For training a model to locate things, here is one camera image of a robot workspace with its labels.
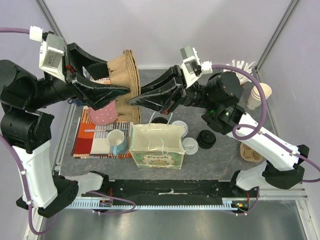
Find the brown pulp carrier stack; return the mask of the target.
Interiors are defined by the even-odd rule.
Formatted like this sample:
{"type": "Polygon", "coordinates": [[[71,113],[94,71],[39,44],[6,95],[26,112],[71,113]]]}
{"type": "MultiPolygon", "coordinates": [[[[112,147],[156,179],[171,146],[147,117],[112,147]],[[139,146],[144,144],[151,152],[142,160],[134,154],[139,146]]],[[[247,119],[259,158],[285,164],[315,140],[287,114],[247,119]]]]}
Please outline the brown pulp carrier stack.
{"type": "Polygon", "coordinates": [[[123,55],[107,63],[109,79],[112,85],[126,87],[130,92],[115,100],[119,121],[141,123],[141,112],[138,106],[128,105],[128,101],[141,94],[139,70],[133,51],[125,49],[123,55]]]}

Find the black plastic cup lid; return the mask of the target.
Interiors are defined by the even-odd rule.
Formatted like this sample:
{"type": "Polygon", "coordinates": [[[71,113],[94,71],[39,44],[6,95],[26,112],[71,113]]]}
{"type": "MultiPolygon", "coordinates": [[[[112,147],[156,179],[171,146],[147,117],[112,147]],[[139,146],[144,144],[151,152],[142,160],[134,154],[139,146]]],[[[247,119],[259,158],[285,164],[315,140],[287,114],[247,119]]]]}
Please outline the black plastic cup lid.
{"type": "Polygon", "coordinates": [[[155,124],[167,124],[168,120],[164,117],[156,117],[154,118],[151,123],[155,123],[155,124]]]}

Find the white plastic cup lid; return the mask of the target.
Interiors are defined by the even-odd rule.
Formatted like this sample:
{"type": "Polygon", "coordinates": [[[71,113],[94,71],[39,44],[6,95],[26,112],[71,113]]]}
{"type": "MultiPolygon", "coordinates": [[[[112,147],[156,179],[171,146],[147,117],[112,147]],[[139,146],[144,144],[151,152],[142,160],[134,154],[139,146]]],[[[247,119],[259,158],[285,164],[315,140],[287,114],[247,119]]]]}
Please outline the white plastic cup lid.
{"type": "Polygon", "coordinates": [[[175,120],[175,121],[173,121],[171,124],[172,124],[172,125],[175,125],[175,126],[182,126],[182,127],[184,127],[184,131],[185,131],[186,133],[187,133],[188,130],[189,130],[188,125],[187,125],[184,121],[182,121],[182,120],[175,120]]]}

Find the green patterned paper bag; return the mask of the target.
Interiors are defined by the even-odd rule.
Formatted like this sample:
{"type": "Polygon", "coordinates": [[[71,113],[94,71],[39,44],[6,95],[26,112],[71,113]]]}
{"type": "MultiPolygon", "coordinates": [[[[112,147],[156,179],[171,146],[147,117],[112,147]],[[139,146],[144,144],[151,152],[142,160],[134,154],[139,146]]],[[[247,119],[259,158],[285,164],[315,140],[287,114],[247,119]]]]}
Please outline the green patterned paper bag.
{"type": "Polygon", "coordinates": [[[129,152],[139,168],[182,168],[185,149],[182,144],[185,128],[170,123],[152,123],[131,127],[129,152]]]}

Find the brown pulp cup carrier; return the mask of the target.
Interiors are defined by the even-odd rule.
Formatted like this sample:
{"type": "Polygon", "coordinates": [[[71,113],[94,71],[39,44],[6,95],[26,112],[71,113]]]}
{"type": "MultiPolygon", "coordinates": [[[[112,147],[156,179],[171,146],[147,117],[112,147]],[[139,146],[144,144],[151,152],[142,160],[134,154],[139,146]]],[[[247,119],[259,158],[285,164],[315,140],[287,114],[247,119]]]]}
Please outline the brown pulp cup carrier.
{"type": "Polygon", "coordinates": [[[243,142],[240,144],[240,155],[247,162],[260,163],[263,160],[263,156],[261,154],[243,142]]]}

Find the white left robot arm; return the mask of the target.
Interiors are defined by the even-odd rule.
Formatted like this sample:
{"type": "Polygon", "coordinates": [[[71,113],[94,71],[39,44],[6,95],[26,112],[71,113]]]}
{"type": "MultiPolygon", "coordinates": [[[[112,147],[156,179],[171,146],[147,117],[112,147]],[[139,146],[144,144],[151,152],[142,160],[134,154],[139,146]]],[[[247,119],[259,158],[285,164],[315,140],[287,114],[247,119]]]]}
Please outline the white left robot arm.
{"type": "Polygon", "coordinates": [[[0,62],[1,141],[11,151],[19,170],[23,195],[16,205],[37,209],[50,218],[69,206],[76,197],[110,191],[107,174],[91,171],[74,177],[55,176],[50,164],[51,124],[54,116],[42,112],[52,104],[78,98],[99,110],[130,92],[125,86],[98,83],[109,76],[107,62],[70,43],[58,51],[61,78],[46,71],[42,79],[10,60],[0,62]]]}

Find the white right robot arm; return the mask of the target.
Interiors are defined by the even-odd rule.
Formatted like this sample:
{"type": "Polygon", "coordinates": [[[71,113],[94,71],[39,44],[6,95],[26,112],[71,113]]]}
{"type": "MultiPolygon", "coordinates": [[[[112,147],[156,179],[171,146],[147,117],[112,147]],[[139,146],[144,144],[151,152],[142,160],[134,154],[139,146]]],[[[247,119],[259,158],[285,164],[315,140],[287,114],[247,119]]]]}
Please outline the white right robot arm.
{"type": "Polygon", "coordinates": [[[209,61],[194,69],[176,65],[143,86],[128,104],[163,115],[172,113],[179,105],[205,109],[202,119],[214,132],[239,140],[265,158],[264,163],[233,174],[229,184],[233,196],[240,197],[265,185],[288,190],[303,180],[302,162],[309,148],[291,145],[265,129],[265,111],[260,122],[256,122],[239,106],[243,88],[237,74],[255,80],[241,68],[213,65],[209,61]]]}

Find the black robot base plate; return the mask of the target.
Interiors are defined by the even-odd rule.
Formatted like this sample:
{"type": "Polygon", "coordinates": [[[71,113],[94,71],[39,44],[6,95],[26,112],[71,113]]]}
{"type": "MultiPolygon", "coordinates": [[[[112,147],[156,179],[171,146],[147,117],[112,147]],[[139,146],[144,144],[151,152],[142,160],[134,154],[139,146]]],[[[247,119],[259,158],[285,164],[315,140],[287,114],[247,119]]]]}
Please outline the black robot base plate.
{"type": "Polygon", "coordinates": [[[241,190],[229,181],[116,179],[99,192],[136,204],[221,204],[223,198],[253,199],[258,188],[241,190]]]}

